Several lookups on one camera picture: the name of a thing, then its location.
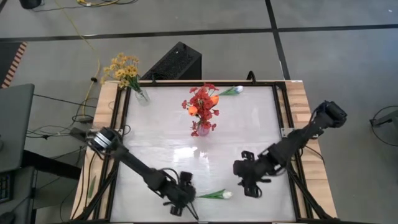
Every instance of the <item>white tulip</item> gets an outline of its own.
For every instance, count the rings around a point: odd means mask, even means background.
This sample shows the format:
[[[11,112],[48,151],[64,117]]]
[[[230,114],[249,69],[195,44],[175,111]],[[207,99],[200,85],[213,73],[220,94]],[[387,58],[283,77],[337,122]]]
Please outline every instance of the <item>white tulip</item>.
[[[227,192],[227,191],[225,191],[225,192],[223,192],[223,198],[224,199],[229,199],[230,197],[232,197],[232,192]]]
[[[243,86],[237,86],[235,87],[235,92],[236,93],[241,93],[243,91]]]

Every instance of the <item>glass vase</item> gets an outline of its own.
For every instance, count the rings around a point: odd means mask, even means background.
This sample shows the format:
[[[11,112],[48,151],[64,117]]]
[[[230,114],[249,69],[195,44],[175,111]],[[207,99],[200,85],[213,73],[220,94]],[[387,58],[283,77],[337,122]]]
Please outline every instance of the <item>glass vase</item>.
[[[140,91],[136,91],[136,98],[141,106],[149,105],[150,98],[146,90],[140,89]]]
[[[198,127],[198,135],[199,136],[206,136],[209,134],[209,132],[210,132],[210,128],[206,129],[202,125],[199,125],[199,127]]]

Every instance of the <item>wooden table frame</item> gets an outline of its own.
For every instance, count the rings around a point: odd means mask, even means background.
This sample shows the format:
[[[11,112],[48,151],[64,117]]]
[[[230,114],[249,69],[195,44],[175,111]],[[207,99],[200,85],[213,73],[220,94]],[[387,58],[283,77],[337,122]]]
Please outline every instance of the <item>wooden table frame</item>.
[[[277,108],[278,122],[280,128],[302,128],[308,124],[311,117],[311,111],[305,94],[304,85],[301,81],[275,81],[275,80],[158,80],[141,81],[141,86],[200,86],[203,83],[213,83],[216,86],[271,86],[274,92],[275,106]],[[94,128],[103,126],[120,129],[125,125],[128,109],[130,90],[119,90],[117,82],[106,82],[99,94],[98,105],[94,117]],[[320,153],[318,141],[310,140],[308,146]],[[87,184],[94,184],[94,194],[99,185],[103,183],[106,175],[112,168],[113,160],[106,158],[104,161],[96,158],[97,156],[91,150],[87,150],[85,164],[82,169],[82,175],[78,184],[75,203],[73,205],[72,215],[78,216],[86,204]],[[298,172],[300,179],[307,185],[317,202],[331,216],[336,216],[336,211],[331,197],[331,192],[326,176],[325,166],[322,160],[310,151],[304,150],[303,155],[295,155],[294,167]],[[301,191],[289,178],[292,199],[294,203],[296,218],[312,218],[313,213],[307,201],[302,197]],[[116,179],[103,195],[102,201],[97,205],[90,219],[105,218],[110,219],[113,193],[116,185]]]

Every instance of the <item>orange flower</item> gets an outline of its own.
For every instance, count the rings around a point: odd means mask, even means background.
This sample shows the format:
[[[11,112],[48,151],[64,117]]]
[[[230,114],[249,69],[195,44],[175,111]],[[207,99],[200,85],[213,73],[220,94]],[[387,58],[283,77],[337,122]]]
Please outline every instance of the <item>orange flower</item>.
[[[188,109],[188,114],[191,116],[195,116],[198,113],[198,108],[196,106],[191,106]]]
[[[210,99],[211,99],[211,101],[213,102],[213,106],[214,106],[214,105],[217,105],[218,100],[219,100],[218,95],[212,96]]]

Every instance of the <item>gray floor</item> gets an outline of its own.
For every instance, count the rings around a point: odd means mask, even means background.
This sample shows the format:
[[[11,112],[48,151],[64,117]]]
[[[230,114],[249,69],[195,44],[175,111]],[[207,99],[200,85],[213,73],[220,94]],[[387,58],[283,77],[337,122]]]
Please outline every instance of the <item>gray floor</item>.
[[[63,6],[73,1],[58,0]],[[272,0],[278,27],[356,26],[398,23],[393,0]],[[53,1],[37,8],[56,7]],[[203,29],[270,27],[264,1],[140,0],[127,6],[66,10],[82,34],[114,34]],[[32,12],[8,0],[0,13],[1,37],[75,35],[60,11]],[[338,216],[343,220],[396,223],[398,213],[398,149],[371,134],[369,119],[384,106],[396,104],[398,90],[397,29],[281,33],[290,76],[305,83],[312,108],[334,100],[346,110],[348,122],[320,138],[326,171]],[[166,51],[182,41],[203,54],[203,78],[245,78],[253,70],[258,79],[283,79],[272,34],[223,34],[174,37],[100,39],[90,42],[101,64],[118,52],[137,55],[145,73]],[[29,42],[13,85],[33,83],[35,92],[81,102],[96,70],[96,57],[80,40]],[[93,89],[97,97],[99,86]],[[29,127],[67,126],[77,106],[34,98]],[[377,130],[394,142],[394,130]],[[46,156],[74,151],[81,143],[70,137],[28,139],[27,148]],[[74,163],[75,157],[68,162]],[[55,177],[39,175],[39,185]],[[54,191],[52,207],[38,211],[37,223],[59,222],[60,201],[75,182],[60,179],[46,187]],[[62,209],[66,219],[72,196]]]

